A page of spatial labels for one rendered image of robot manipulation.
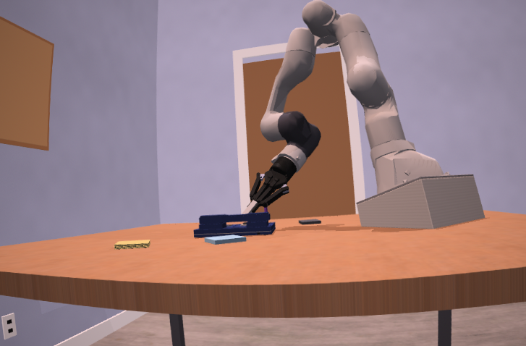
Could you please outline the dark navy phone handset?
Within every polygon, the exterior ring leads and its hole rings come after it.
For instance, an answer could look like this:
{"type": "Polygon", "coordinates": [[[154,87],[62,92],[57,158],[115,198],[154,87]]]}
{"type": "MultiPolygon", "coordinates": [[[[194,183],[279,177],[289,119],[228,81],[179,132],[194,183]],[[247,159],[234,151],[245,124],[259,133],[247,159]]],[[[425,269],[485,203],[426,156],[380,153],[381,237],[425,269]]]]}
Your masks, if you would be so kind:
{"type": "Polygon", "coordinates": [[[270,220],[270,214],[268,212],[259,212],[259,213],[248,213],[248,214],[222,214],[222,215],[210,215],[210,216],[200,216],[200,224],[222,224],[226,222],[257,222],[257,221],[268,221],[270,220]]]}

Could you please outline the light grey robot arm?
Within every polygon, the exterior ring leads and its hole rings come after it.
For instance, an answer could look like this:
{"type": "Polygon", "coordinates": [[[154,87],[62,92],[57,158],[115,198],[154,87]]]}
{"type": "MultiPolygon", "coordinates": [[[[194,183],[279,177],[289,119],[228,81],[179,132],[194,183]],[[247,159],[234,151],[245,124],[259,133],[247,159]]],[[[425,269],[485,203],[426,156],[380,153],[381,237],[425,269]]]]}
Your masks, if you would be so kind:
{"type": "Polygon", "coordinates": [[[285,113],[284,106],[290,90],[311,75],[317,47],[339,45],[347,68],[347,84],[364,108],[377,194],[418,177],[450,175],[443,173],[435,159],[418,153],[414,143],[405,139],[394,92],[381,71],[370,33],[360,17],[350,13],[339,15],[327,3],[314,0],[303,8],[302,18],[309,28],[295,28],[291,32],[260,123],[267,141],[287,142],[284,150],[271,160],[272,164],[284,156],[295,164],[298,172],[318,146],[320,130],[301,112],[285,113]]]}

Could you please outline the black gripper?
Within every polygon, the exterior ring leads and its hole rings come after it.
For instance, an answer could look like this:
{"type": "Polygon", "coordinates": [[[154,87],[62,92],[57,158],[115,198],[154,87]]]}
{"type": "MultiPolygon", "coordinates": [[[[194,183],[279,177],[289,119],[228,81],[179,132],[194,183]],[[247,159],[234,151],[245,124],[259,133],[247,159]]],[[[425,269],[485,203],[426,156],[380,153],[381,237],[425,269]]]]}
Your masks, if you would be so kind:
{"type": "Polygon", "coordinates": [[[255,213],[260,206],[266,208],[282,195],[289,193],[287,182],[296,171],[297,167],[290,159],[280,156],[265,174],[258,172],[250,192],[251,202],[242,214],[255,213]],[[265,178],[265,182],[259,189],[263,178],[265,178]]]}

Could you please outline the yellow sticky note pad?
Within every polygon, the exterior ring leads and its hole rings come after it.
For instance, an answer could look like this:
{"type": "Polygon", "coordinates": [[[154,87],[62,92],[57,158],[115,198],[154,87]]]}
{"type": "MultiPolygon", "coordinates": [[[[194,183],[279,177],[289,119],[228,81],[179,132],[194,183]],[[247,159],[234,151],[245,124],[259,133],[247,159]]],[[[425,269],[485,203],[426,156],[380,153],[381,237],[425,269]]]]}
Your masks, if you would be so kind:
{"type": "Polygon", "coordinates": [[[149,248],[150,240],[119,241],[114,244],[114,249],[149,248]]]}

